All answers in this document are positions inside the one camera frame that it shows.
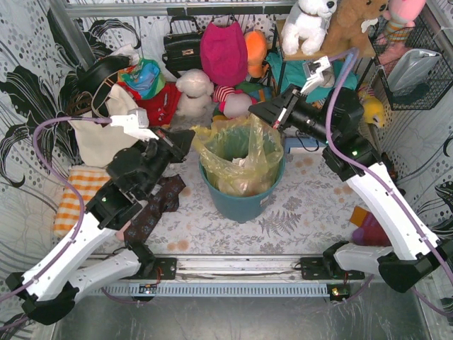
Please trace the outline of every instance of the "black handbag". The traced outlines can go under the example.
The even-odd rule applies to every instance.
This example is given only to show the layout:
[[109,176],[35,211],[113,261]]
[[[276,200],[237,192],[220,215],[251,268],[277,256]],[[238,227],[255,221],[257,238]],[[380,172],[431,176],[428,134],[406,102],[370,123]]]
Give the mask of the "black handbag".
[[130,66],[130,58],[124,55],[109,55],[98,60],[86,72],[78,72],[77,86],[82,92],[89,92],[93,99],[93,117],[108,117],[105,101],[112,86],[117,82],[118,71]]
[[[196,32],[173,34],[172,24],[175,21],[192,21]],[[170,33],[164,37],[166,53],[162,55],[166,68],[176,78],[180,77],[178,71],[189,69],[202,69],[200,59],[200,42],[203,32],[193,16],[175,16],[170,20]]]

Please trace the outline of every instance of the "metal pole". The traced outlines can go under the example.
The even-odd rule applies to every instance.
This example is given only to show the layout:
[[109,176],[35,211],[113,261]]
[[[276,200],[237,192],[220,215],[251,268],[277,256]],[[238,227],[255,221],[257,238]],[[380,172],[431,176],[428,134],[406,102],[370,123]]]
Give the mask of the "metal pole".
[[145,4],[69,4],[70,18],[124,18],[131,16],[289,13],[294,0],[151,2]]
[[96,62],[96,58],[80,27],[68,16],[62,0],[50,0],[50,9],[81,67],[88,70]]

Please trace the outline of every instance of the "gray floor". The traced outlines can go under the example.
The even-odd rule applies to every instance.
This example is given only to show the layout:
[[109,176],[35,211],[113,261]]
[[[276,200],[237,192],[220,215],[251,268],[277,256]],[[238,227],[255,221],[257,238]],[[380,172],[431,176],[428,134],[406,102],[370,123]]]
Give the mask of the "gray floor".
[[420,305],[376,283],[356,301],[323,298],[157,297],[145,307],[88,297],[53,339],[249,340],[429,339]]

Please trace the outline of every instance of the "brown patterned cloth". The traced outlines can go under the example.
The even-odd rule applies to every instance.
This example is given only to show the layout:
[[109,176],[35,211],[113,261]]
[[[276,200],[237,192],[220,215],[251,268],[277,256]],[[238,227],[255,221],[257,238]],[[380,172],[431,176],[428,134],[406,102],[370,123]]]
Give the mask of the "brown patterned cloth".
[[162,214],[178,209],[178,195],[185,188],[182,178],[179,175],[161,177],[157,184],[161,186],[159,192],[152,196],[148,205],[126,229],[124,233],[126,246],[132,242],[145,243],[157,222],[161,219]]

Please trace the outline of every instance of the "orange checkered cloth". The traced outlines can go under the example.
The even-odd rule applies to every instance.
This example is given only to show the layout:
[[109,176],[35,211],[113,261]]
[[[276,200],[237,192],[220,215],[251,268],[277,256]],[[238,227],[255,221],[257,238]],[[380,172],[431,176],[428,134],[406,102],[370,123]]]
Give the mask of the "orange checkered cloth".
[[[101,186],[110,179],[105,169],[91,166],[73,166],[69,182],[84,198],[85,205],[94,197]],[[63,199],[59,204],[54,222],[54,235],[63,237],[79,219],[79,200],[68,187],[64,188]]]

